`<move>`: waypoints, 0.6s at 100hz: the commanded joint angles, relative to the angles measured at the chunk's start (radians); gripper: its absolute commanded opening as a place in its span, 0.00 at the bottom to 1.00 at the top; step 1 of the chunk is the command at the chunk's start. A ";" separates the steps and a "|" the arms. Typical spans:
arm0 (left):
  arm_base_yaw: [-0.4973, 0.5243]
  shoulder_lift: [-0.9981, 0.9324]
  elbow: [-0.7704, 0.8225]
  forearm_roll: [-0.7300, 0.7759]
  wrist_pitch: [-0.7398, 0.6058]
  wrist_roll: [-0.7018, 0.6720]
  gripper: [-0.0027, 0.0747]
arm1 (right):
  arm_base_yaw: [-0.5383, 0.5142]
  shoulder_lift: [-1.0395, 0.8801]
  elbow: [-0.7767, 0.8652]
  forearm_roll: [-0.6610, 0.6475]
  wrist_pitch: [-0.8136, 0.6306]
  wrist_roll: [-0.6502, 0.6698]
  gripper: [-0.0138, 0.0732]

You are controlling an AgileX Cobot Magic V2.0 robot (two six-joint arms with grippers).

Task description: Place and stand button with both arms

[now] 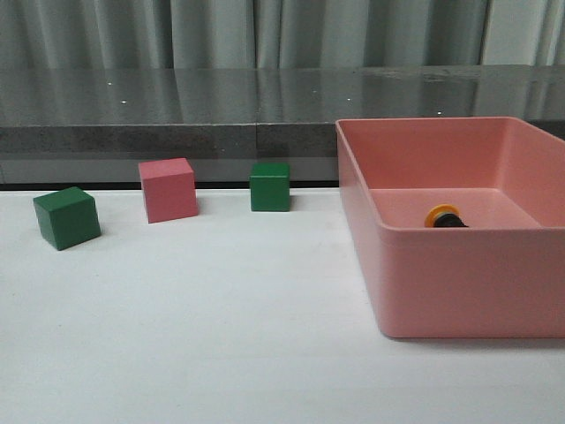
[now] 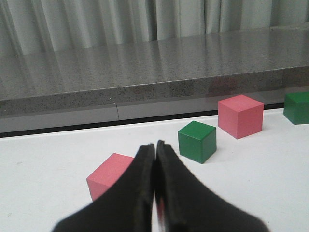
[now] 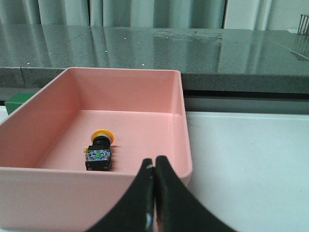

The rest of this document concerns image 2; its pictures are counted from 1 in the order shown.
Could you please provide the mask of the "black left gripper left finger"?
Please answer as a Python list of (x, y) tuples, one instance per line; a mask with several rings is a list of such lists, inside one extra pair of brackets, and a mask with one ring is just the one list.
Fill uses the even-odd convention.
[(142, 145), (122, 176), (90, 205), (61, 220), (55, 232), (149, 232), (155, 147)]

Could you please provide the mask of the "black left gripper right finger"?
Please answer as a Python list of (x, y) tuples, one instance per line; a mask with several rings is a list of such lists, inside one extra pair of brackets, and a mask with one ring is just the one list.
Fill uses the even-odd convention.
[(155, 197), (165, 232), (267, 232), (259, 218), (225, 201), (203, 185), (171, 147), (159, 140)]

